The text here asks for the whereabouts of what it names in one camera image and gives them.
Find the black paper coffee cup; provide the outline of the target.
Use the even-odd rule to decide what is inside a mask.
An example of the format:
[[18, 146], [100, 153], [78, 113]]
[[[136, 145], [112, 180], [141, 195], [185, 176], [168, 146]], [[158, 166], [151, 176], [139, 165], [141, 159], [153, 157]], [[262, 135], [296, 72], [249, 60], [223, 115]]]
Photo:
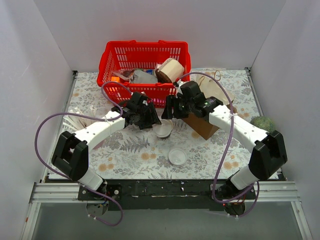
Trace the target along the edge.
[[165, 135], [157, 135], [157, 137], [160, 139], [160, 140], [166, 140], [170, 137], [171, 133], [168, 133], [168, 134], [165, 134]]

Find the brown paper bag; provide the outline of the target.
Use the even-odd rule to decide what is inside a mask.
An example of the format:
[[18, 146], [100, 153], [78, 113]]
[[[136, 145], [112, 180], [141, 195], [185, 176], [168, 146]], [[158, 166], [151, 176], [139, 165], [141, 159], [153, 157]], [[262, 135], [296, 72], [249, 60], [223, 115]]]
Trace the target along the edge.
[[[204, 93], [206, 99], [214, 97], [230, 108], [230, 102], [225, 93], [210, 77], [196, 74], [194, 81], [198, 83], [200, 91]], [[218, 126], [210, 124], [209, 119], [199, 118], [194, 113], [190, 113], [187, 118], [182, 120], [205, 140], [208, 140], [219, 129]]]

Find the white plastic cup lid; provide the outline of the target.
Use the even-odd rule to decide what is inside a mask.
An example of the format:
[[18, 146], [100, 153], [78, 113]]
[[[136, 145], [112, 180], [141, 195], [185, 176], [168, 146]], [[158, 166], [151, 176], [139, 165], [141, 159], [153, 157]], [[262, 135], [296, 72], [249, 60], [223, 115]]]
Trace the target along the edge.
[[173, 148], [168, 153], [168, 159], [171, 164], [181, 166], [187, 162], [187, 154], [180, 148]]

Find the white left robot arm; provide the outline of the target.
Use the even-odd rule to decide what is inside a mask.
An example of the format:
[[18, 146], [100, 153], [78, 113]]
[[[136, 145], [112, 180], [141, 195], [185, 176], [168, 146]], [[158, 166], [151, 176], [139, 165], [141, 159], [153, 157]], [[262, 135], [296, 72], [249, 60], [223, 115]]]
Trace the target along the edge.
[[89, 194], [95, 200], [101, 200], [107, 193], [105, 180], [90, 168], [90, 151], [129, 125], [143, 130], [155, 124], [160, 125], [161, 121], [153, 102], [142, 93], [134, 92], [129, 100], [113, 107], [102, 121], [74, 133], [61, 133], [51, 163], [70, 180], [89, 188]]

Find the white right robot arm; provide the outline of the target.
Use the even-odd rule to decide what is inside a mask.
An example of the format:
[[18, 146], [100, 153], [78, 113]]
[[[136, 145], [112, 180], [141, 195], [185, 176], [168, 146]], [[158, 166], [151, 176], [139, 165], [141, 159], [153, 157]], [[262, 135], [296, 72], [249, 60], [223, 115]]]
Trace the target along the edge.
[[232, 137], [251, 153], [248, 165], [214, 191], [219, 200], [239, 198], [251, 184], [268, 180], [287, 162], [285, 142], [280, 132], [268, 132], [231, 114], [221, 100], [205, 97], [195, 81], [180, 81], [177, 87], [177, 94], [165, 99], [163, 119], [183, 119], [194, 114], [225, 132], [232, 131]]

